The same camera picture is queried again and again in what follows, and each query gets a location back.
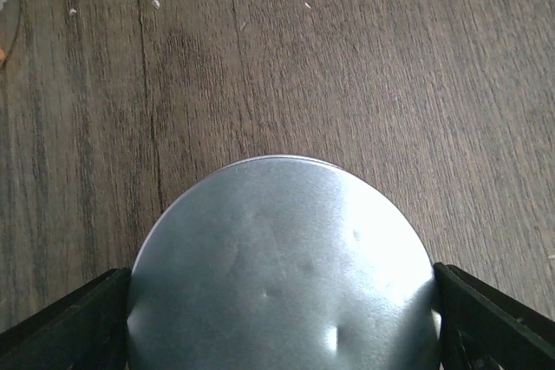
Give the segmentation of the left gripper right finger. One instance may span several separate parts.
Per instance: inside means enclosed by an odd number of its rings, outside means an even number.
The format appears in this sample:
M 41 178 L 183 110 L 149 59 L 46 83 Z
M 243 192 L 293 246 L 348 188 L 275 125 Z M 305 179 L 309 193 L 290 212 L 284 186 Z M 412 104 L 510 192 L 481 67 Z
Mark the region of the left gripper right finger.
M 554 368 L 554 321 L 454 265 L 434 278 L 445 369 Z

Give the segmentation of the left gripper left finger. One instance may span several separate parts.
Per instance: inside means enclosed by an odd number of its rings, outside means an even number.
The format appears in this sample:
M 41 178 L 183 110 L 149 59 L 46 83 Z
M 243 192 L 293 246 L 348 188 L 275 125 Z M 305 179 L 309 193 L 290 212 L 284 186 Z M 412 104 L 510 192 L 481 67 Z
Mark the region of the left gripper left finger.
M 1 368 L 124 369 L 130 276 L 110 269 L 1 333 Z

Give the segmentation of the round grey lid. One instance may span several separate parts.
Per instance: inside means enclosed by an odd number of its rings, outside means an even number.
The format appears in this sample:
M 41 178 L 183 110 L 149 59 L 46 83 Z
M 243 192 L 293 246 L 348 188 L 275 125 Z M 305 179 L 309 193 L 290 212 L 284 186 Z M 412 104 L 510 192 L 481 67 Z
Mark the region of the round grey lid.
M 187 190 L 128 293 L 132 369 L 436 369 L 440 328 L 409 221 L 344 169 L 293 156 Z

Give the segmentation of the clear plastic cup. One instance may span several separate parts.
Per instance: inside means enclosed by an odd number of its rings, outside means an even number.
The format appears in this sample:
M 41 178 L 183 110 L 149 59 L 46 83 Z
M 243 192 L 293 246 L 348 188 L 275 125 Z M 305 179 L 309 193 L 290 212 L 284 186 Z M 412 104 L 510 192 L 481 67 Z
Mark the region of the clear plastic cup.
M 13 49 L 20 20 L 20 0 L 1 0 L 1 67 Z

